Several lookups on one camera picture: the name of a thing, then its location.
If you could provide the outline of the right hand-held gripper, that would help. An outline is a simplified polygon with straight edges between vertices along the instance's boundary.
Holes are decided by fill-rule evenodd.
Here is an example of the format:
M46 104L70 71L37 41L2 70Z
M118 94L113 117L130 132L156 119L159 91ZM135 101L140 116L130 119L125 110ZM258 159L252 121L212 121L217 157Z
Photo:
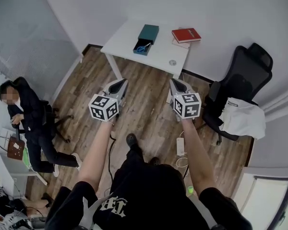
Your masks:
M194 93L190 84L180 79L170 79L172 108L181 119L197 118L200 116L202 101L199 93Z

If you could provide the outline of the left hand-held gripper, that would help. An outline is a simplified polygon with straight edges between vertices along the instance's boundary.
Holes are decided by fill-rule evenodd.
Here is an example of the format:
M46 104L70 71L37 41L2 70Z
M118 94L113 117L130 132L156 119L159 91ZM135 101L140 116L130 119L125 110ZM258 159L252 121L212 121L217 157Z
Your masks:
M117 116L121 112L121 103L128 84L127 79L114 80L108 83L103 91L94 94L88 104L91 117L107 122Z

